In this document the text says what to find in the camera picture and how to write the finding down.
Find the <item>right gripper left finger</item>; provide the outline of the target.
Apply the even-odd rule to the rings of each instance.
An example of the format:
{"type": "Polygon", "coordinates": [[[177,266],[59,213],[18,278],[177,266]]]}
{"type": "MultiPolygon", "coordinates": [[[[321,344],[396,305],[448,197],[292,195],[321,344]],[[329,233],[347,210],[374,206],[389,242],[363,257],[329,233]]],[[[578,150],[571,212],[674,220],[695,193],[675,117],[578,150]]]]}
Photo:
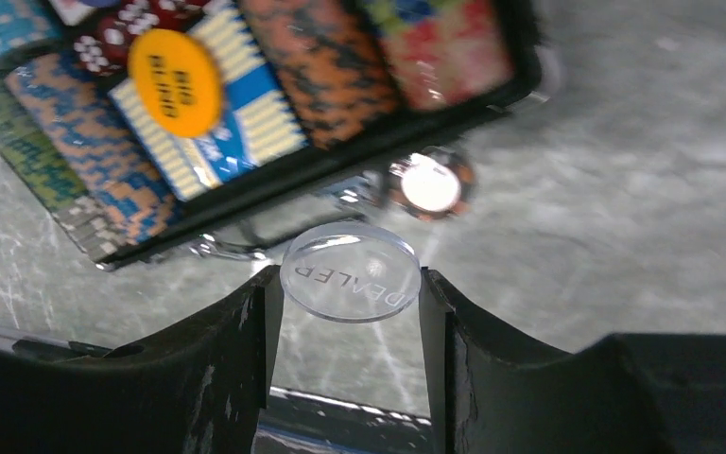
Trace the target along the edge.
{"type": "Polygon", "coordinates": [[[251,452],[283,303],[269,266],[112,350],[0,326],[0,453],[251,452]]]}

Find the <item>orange big blind button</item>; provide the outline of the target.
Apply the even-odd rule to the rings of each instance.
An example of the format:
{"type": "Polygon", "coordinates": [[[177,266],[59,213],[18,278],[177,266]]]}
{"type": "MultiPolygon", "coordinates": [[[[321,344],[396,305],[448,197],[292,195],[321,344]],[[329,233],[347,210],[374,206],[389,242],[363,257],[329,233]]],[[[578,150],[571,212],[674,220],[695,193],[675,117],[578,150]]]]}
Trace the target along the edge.
{"type": "Polygon", "coordinates": [[[196,138],[220,119],[224,95],[218,65],[190,35],[151,29],[133,42],[128,69],[147,113],[165,131],[196,138]]]}

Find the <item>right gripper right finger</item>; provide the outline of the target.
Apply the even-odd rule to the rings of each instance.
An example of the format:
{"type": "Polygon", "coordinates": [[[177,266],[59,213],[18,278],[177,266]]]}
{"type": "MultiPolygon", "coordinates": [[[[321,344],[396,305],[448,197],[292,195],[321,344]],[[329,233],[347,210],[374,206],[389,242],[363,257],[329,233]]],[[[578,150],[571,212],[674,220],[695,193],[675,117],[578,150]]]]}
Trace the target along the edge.
{"type": "Polygon", "coordinates": [[[568,353],[422,278],[436,452],[726,453],[726,335],[619,333],[568,353]]]}

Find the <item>blue Texas Hold'em card deck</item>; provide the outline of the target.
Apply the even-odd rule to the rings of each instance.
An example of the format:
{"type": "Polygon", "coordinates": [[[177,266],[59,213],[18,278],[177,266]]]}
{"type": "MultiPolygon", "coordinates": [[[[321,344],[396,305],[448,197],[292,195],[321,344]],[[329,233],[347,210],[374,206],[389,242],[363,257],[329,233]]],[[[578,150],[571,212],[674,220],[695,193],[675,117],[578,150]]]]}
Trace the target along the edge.
{"type": "Polygon", "coordinates": [[[212,1],[186,31],[137,37],[113,104],[181,201],[308,141],[232,1],[212,1]]]}

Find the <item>single chip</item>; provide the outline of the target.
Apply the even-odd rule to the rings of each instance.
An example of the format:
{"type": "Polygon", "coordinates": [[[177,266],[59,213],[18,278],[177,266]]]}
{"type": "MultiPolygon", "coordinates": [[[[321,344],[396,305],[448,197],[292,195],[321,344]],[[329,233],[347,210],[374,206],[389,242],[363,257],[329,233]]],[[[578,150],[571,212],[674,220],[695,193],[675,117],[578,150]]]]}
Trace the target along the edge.
{"type": "Polygon", "coordinates": [[[390,164],[390,199],[412,217],[434,221],[471,208],[475,168],[461,148],[430,146],[390,164]]]}

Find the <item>clear dealer button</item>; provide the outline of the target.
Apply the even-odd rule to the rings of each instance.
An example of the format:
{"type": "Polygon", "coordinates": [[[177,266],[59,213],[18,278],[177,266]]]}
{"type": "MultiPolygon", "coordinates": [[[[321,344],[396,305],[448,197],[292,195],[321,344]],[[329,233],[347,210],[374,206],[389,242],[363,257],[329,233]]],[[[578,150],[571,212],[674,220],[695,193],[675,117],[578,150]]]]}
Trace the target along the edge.
{"type": "Polygon", "coordinates": [[[400,236],[368,223],[338,221],[292,240],[280,281],[289,300],[314,316],[372,323],[418,298],[422,272],[414,249],[400,236]]]}

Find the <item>black poker chip case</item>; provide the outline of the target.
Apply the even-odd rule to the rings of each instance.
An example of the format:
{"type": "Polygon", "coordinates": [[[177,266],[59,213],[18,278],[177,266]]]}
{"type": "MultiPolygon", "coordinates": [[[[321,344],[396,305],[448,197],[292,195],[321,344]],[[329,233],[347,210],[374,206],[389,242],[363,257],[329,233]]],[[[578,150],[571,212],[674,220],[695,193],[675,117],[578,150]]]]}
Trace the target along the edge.
{"type": "Polygon", "coordinates": [[[242,260],[298,197],[465,213],[451,143],[555,62],[534,1],[0,1],[0,156],[101,269],[242,260]]]}

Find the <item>light blue chip stack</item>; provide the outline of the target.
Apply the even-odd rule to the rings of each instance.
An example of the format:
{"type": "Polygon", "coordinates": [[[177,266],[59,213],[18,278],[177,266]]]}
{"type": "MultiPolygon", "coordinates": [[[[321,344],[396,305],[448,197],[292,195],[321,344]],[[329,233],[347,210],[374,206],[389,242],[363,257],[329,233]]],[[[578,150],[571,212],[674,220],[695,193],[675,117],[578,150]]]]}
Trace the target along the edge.
{"type": "Polygon", "coordinates": [[[59,22],[41,1],[0,0],[0,69],[40,56],[61,40],[59,22]]]}

